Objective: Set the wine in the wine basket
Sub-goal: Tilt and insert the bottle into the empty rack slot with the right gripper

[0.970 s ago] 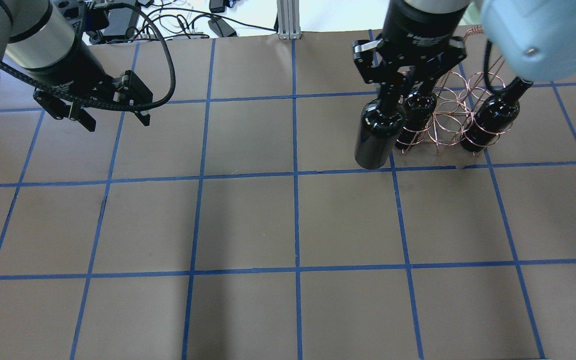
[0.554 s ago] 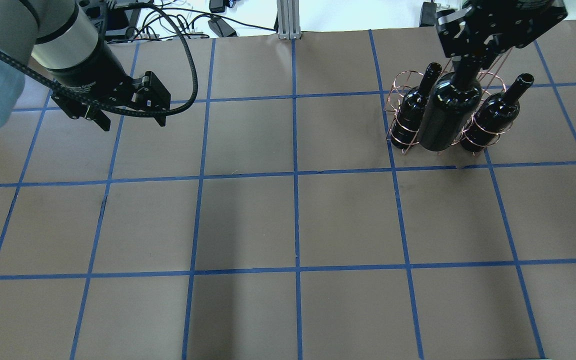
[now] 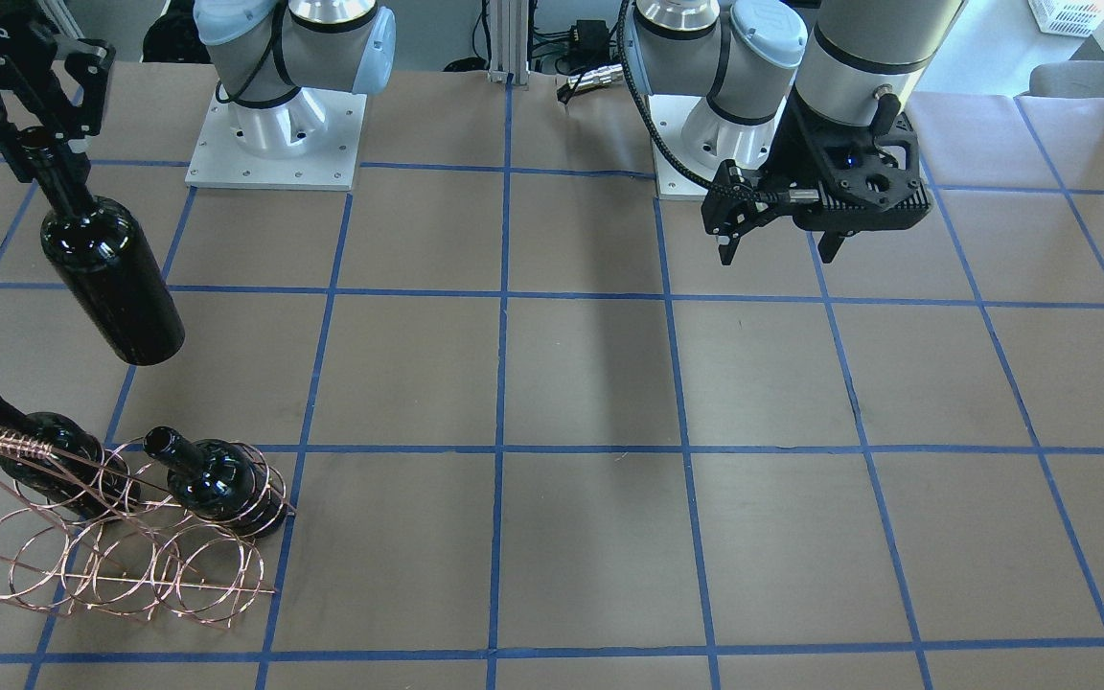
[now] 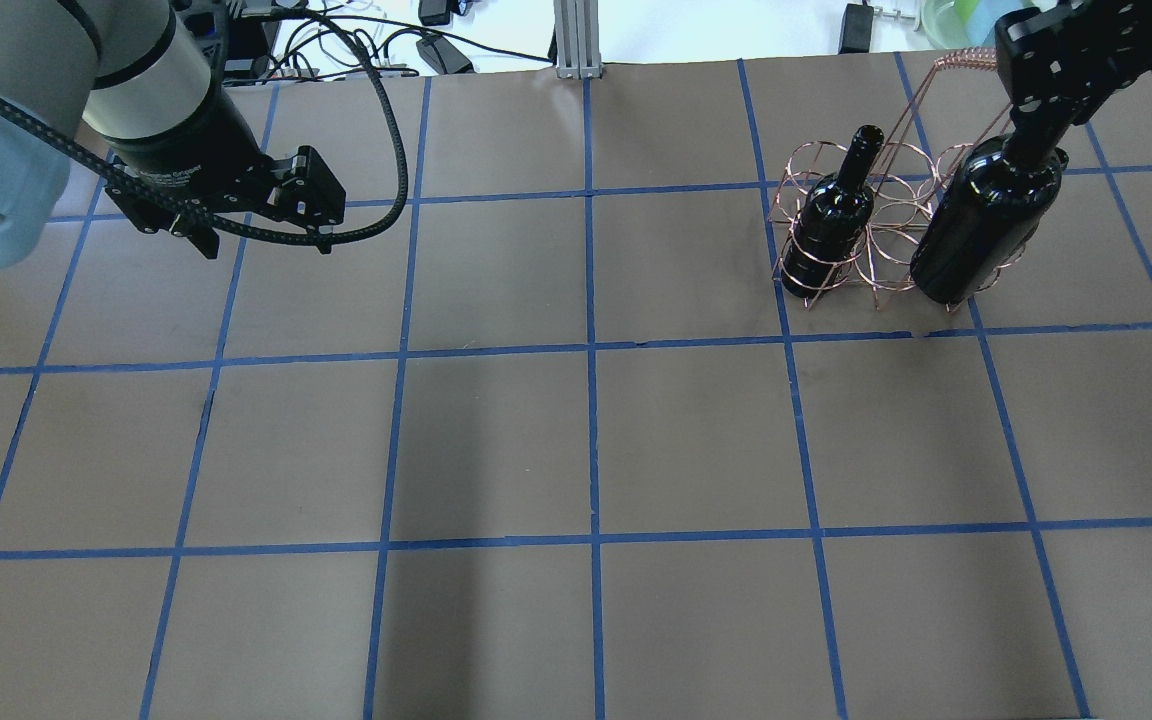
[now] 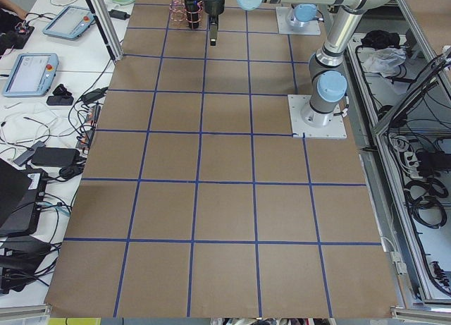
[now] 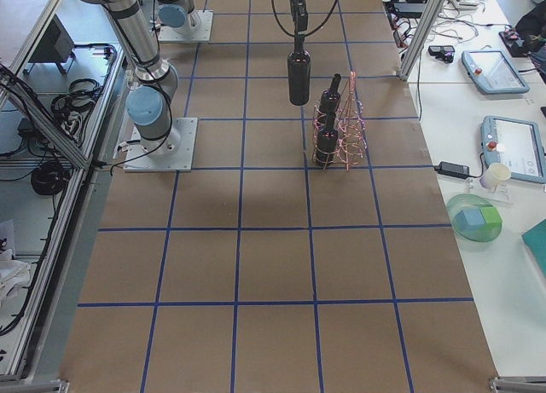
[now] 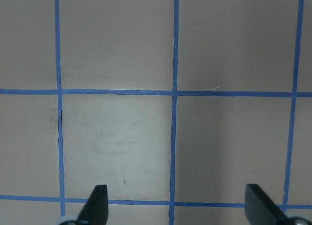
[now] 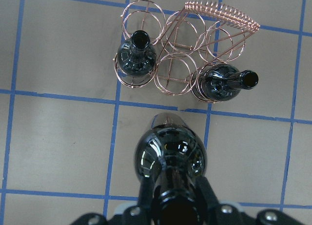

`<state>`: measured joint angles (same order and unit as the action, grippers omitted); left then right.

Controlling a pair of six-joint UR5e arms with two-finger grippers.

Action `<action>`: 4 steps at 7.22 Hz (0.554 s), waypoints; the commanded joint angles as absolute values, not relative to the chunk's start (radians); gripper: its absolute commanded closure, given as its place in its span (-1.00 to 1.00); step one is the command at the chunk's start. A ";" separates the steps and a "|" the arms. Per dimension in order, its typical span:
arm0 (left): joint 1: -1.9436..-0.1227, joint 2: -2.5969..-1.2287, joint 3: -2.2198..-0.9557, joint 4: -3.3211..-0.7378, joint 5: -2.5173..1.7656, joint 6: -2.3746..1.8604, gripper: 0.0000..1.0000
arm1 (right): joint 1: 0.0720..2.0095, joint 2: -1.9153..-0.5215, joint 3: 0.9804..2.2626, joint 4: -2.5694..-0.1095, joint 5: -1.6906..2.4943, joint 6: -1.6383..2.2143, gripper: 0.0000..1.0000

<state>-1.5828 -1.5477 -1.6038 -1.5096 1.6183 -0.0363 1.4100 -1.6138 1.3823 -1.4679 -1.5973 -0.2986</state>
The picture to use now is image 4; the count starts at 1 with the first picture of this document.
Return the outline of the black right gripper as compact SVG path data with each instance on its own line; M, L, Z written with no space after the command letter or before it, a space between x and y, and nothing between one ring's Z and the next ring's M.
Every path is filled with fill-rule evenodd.
M1074 126L1152 73L1152 1L1060 1L995 22L996 73L1021 124L1055 105Z

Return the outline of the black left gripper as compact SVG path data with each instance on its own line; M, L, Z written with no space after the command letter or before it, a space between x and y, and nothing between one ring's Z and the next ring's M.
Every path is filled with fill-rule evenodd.
M274 222L306 229L326 256L338 247L346 191L314 147L274 160L262 152L247 119L227 94L209 94L189 118L147 138L111 138L116 167L198 209L251 211ZM218 232L207 223L175 218L172 234L207 260L220 252Z

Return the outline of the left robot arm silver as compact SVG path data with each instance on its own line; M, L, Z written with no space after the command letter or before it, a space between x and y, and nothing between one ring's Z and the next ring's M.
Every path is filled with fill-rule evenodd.
M26 259L69 181L82 128L114 151L86 165L141 232L215 258L212 219L342 222L346 194L314 149L276 160L169 1L0 1L0 270Z

